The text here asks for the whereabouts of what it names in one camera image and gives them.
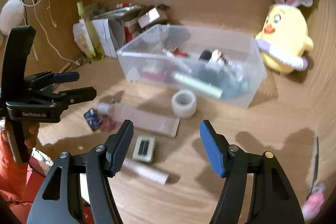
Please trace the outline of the left hand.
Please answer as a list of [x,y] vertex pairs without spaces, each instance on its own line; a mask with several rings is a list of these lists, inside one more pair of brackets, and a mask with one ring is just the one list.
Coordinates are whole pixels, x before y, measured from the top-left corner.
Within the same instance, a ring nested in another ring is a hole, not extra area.
[[[28,131],[25,137],[25,145],[28,149],[33,149],[37,145],[37,137],[39,133],[40,123],[38,122],[27,122],[26,129]],[[1,134],[5,141],[8,143],[7,137],[7,125],[4,119],[1,119]]]

